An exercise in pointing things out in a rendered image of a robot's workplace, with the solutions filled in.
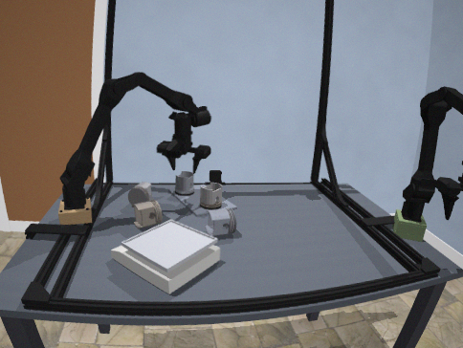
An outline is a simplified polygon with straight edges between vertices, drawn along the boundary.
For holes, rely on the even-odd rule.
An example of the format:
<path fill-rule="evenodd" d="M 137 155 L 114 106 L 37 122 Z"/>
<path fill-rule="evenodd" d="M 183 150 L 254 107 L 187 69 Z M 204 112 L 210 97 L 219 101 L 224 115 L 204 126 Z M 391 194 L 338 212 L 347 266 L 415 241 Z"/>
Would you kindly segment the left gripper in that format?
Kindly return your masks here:
<path fill-rule="evenodd" d="M 446 220 L 450 219 L 454 202 L 459 199 L 457 195 L 460 193 L 460 191 L 463 191 L 463 174 L 462 177 L 458 177 L 457 181 L 460 183 L 451 178 L 439 177 L 435 184 L 435 187 L 442 194 Z"/>

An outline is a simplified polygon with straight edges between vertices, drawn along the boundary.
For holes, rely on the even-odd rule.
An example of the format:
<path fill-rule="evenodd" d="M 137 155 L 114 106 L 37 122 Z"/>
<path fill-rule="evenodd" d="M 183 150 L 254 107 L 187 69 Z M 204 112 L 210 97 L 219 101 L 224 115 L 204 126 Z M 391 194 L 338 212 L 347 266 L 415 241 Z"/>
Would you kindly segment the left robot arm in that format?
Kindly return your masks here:
<path fill-rule="evenodd" d="M 424 131 L 418 170 L 403 190 L 403 198 L 406 201 L 401 211 L 403 219 L 415 222 L 421 222 L 424 205 L 430 202 L 435 192 L 436 180 L 433 178 L 432 170 L 439 126 L 452 108 L 463 115 L 463 95 L 454 88 L 444 86 L 424 96 L 420 108 Z"/>

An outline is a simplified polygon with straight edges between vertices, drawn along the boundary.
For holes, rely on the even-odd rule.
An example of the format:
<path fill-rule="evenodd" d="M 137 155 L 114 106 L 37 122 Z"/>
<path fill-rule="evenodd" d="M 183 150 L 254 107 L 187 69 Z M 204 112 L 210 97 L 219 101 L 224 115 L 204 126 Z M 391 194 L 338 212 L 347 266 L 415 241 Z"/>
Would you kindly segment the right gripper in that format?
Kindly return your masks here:
<path fill-rule="evenodd" d="M 193 159 L 193 174 L 195 174 L 199 162 L 202 159 L 206 159 L 209 156 L 209 154 L 211 153 L 211 148 L 207 145 L 199 145 L 196 149 L 195 147 L 191 147 L 191 135 L 192 135 L 191 130 L 188 132 L 176 132 L 174 130 L 174 132 L 175 134 L 173 134 L 173 136 L 176 136 L 177 139 L 181 140 L 182 137 L 184 137 L 184 139 L 187 139 L 188 153 L 194 153 L 194 157 L 192 159 Z M 168 157 L 166 153 L 166 148 L 169 145 L 169 143 L 170 141 L 162 141 L 160 144 L 158 144 L 157 153 L 163 153 L 162 155 L 167 157 L 172 169 L 175 170 L 176 159 L 172 157 Z"/>

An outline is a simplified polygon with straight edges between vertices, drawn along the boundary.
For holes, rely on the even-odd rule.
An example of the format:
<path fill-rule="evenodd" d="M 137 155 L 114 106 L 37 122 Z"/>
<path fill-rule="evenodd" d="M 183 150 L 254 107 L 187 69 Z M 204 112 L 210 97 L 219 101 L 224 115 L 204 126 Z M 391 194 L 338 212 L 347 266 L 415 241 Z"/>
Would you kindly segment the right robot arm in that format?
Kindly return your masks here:
<path fill-rule="evenodd" d="M 162 98 L 172 109 L 188 112 L 187 114 L 184 112 L 172 112 L 168 117 L 174 120 L 174 130 L 176 132 L 188 132 L 191 130 L 191 126 L 198 127 L 210 124 L 211 115 L 207 110 L 207 106 L 197 108 L 192 96 L 171 90 L 143 72 L 120 77 L 116 80 L 114 78 L 105 80 L 99 93 L 99 105 L 88 125 L 81 144 L 67 163 L 66 170 L 60 176 L 60 181 L 65 184 L 62 187 L 64 210 L 85 208 L 84 184 L 88 177 L 91 177 L 91 172 L 95 166 L 95 163 L 92 162 L 92 153 L 101 131 L 111 111 L 120 103 L 126 92 L 138 86 Z M 192 112 L 200 113 L 193 114 Z M 176 136 L 172 136 L 172 141 L 166 148 L 168 157 L 179 159 L 182 155 L 186 155 L 188 146 L 184 145 L 184 143 L 187 144 L 187 139 L 184 139 L 184 137 L 180 140 Z"/>

